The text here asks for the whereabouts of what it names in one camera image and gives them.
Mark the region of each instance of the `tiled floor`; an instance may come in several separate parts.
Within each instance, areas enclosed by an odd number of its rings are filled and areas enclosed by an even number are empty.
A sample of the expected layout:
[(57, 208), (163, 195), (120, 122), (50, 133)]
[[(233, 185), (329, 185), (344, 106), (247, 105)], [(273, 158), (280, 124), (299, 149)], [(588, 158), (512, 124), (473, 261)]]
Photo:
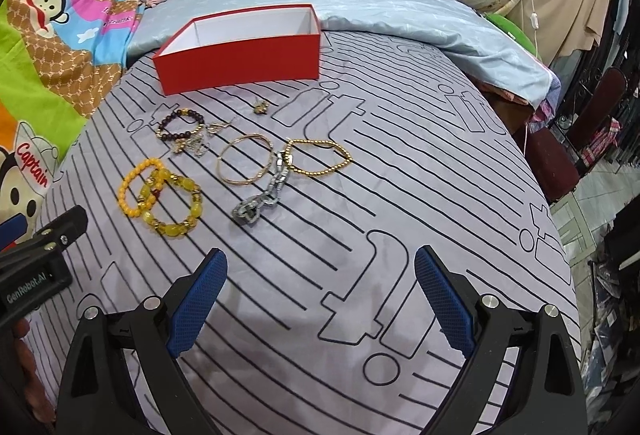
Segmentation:
[[(640, 169), (622, 166), (616, 174), (617, 169), (616, 164), (600, 163), (580, 181), (574, 192), (586, 228), (590, 230), (596, 244), (606, 234), (607, 225), (615, 218), (617, 212), (640, 193)], [(552, 208), (552, 213), (559, 230), (574, 218), (570, 206), (564, 206), (562, 209)], [(579, 255), (584, 245), (584, 242), (580, 244), (580, 241), (575, 240), (564, 246), (574, 277), (583, 349), (590, 342), (590, 326), (593, 320), (593, 291), (588, 266), (589, 259), (593, 257), (581, 259)]]

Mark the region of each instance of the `chair backrest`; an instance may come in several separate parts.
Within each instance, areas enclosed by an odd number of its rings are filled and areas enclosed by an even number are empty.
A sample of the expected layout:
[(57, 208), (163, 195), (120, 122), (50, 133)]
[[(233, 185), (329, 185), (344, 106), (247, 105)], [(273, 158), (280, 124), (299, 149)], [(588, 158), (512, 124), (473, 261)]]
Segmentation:
[(609, 68), (593, 92), (593, 97), (566, 132), (576, 150), (581, 150), (598, 131), (626, 90), (625, 75), (618, 68)]

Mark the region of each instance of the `green fabric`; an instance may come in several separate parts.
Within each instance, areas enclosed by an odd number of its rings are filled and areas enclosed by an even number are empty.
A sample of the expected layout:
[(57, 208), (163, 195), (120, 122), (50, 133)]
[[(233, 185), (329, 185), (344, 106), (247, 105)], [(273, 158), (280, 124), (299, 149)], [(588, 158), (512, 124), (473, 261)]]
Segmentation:
[(507, 18), (500, 16), (499, 14), (485, 14), (484, 17), (498, 27), (502, 32), (507, 35), (511, 35), (514, 41), (516, 41), (516, 43), (527, 52), (537, 57), (536, 46), (513, 21), (507, 20)]
[(16, 121), (27, 121), (36, 134), (56, 145), (62, 159), (86, 119), (44, 87), (20, 33), (6, 19), (6, 2), (0, 5), (0, 70), (1, 104)]

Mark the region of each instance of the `yellow beaded bracelet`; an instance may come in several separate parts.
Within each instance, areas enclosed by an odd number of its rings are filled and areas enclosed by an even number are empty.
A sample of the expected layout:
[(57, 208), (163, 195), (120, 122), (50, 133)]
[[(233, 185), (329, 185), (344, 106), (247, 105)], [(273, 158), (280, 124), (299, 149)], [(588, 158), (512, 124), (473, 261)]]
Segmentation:
[(140, 164), (138, 164), (135, 168), (133, 168), (126, 177), (124, 177), (124, 180), (122, 181), (122, 184), (118, 189), (118, 205), (120, 206), (120, 209), (122, 209), (122, 212), (126, 214), (129, 218), (140, 216), (140, 214), (144, 209), (151, 209), (151, 207), (156, 203), (156, 199), (158, 198), (158, 193), (162, 190), (162, 187), (164, 186), (164, 180), (161, 179), (162, 181), (159, 181), (158, 183), (156, 183), (155, 177), (154, 177), (153, 189), (149, 187), (147, 184), (142, 186), (143, 190), (140, 192), (140, 196), (138, 198), (138, 205), (135, 208), (130, 208), (127, 205), (125, 195), (127, 192), (127, 188), (129, 187), (129, 184), (133, 179), (135, 179), (138, 175), (140, 175), (149, 166), (154, 166), (156, 170), (164, 169), (164, 164), (162, 164), (161, 160), (156, 158), (145, 159)]
[[(164, 168), (154, 171), (152, 174), (154, 180), (153, 184), (164, 184), (164, 182), (170, 183), (172, 186), (179, 186), (182, 189), (191, 193), (191, 208), (186, 219), (177, 224), (165, 224), (159, 221), (151, 213), (151, 207), (142, 210), (142, 219), (158, 233), (159, 235), (167, 235), (168, 237), (178, 237), (180, 235), (186, 235), (191, 229), (193, 229), (198, 219), (202, 215), (202, 191), (193, 179), (182, 177), (175, 173), (171, 173), (168, 169)], [(142, 192), (139, 196), (139, 201), (143, 200)]]

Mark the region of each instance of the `colorful blanket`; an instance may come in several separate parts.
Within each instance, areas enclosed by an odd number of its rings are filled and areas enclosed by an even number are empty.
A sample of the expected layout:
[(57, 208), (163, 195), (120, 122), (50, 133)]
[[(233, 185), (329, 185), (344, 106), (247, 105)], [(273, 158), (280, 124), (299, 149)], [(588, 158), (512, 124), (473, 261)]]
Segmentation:
[(0, 240), (33, 231), (60, 161), (123, 73), (141, 14), (139, 0), (0, 5)]

